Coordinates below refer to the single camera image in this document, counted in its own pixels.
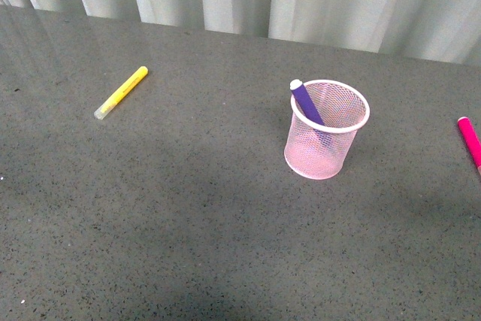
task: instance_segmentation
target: marker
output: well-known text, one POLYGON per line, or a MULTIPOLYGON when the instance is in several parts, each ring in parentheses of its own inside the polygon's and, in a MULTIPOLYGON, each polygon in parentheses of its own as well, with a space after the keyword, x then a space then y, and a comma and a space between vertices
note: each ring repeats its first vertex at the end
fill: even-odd
POLYGON ((299 79, 294 79, 291 82, 291 92, 295 100, 298 101, 299 107, 301 107, 306 118, 321 126, 325 126, 313 100, 310 98, 309 93, 307 93, 306 87, 299 79))
POLYGON ((129 94, 134 87, 145 78, 149 73, 147 67, 143 65, 128 79, 126 82, 119 87, 105 102, 95 111, 94 115, 96 118, 103 120, 111 110, 115 108, 116 105, 124 99, 126 95, 129 94))
POLYGON ((473 157, 474 164, 476 165, 476 168, 478 168, 479 174, 481 174, 481 143, 474 131, 474 127, 467 117, 461 117, 458 119, 458 127, 463 134, 467 148, 473 157))

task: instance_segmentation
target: purple marker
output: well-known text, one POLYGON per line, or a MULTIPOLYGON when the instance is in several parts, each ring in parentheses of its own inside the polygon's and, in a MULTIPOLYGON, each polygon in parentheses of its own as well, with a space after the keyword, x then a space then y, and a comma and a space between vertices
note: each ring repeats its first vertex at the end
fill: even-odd
POLYGON ((319 115, 319 112, 316 109, 316 106, 309 96, 309 93, 307 93, 306 87, 299 79, 295 79, 291 82, 291 92, 304 112, 306 118, 317 124, 320 124, 321 126, 325 126, 321 116, 319 115))

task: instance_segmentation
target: gray speckled countertop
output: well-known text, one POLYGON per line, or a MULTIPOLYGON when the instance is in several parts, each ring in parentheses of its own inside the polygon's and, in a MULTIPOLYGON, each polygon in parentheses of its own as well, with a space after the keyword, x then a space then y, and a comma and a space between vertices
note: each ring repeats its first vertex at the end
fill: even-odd
POLYGON ((481 69, 0 7, 0 319, 479 320, 481 69), (103 121, 93 112, 150 74, 103 121), (292 79, 371 106, 283 158, 292 79))

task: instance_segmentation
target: pink mesh pencil cup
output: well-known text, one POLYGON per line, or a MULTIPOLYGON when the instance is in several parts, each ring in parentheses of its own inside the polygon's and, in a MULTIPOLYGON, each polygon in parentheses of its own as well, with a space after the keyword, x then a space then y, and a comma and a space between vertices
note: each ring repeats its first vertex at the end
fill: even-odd
POLYGON ((342 169, 356 132, 369 119, 369 104, 360 92, 336 80, 311 80, 304 85, 325 125, 306 118, 292 95, 284 156, 296 173, 324 180, 342 169))

